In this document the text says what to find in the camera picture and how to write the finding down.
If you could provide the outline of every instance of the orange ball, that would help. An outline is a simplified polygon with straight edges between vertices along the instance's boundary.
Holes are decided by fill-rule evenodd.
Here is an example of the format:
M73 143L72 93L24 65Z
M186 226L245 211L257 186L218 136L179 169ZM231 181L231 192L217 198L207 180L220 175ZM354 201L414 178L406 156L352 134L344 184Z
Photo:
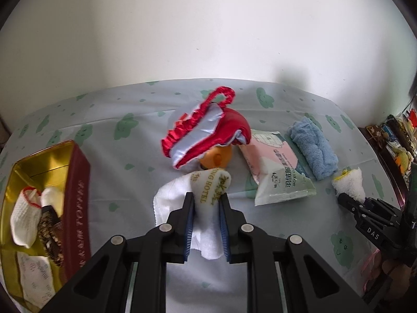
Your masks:
M232 158L232 146L215 146L208 150L204 157L200 159L202 168L226 168Z

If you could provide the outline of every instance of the white fluffy cloth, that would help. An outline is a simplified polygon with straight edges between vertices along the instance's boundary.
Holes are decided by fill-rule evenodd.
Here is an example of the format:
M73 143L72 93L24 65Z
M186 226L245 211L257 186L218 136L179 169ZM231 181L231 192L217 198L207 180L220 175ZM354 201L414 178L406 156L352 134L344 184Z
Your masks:
M336 190L336 195L346 193L356 201L365 202L365 191L362 187L362 172L360 168L351 171L344 170L340 176L332 180L332 185Z
M169 213L182 208L187 192L193 192L195 214L191 248L208 260L223 255L220 233L219 197L230 185L230 174L221 168L192 172L162 186L154 197L156 225L168 220Z
M59 218L64 212L64 193L55 186L46 187L40 196L40 204L42 207L51 205Z

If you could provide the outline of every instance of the blue towel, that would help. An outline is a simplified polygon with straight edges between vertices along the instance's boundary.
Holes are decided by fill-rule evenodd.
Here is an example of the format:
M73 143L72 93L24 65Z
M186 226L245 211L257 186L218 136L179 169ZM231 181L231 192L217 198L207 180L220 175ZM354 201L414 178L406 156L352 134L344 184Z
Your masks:
M337 171L337 159L322 131L304 117L289 128L289 136L300 148L317 180L322 180Z

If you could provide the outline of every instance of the paper label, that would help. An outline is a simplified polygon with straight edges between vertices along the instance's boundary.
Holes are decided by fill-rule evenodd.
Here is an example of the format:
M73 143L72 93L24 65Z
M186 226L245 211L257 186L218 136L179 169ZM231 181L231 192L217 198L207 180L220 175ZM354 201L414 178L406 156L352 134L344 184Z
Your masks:
M23 298L42 308L55 295L51 265L47 257L17 252Z

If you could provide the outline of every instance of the plastic packet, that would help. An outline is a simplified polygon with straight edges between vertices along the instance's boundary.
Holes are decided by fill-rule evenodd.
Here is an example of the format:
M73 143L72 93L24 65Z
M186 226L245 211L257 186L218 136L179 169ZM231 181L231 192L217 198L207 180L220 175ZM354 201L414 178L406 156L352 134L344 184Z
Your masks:
M258 184L255 206L316 195L313 182L279 132L251 131L251 143L239 148Z

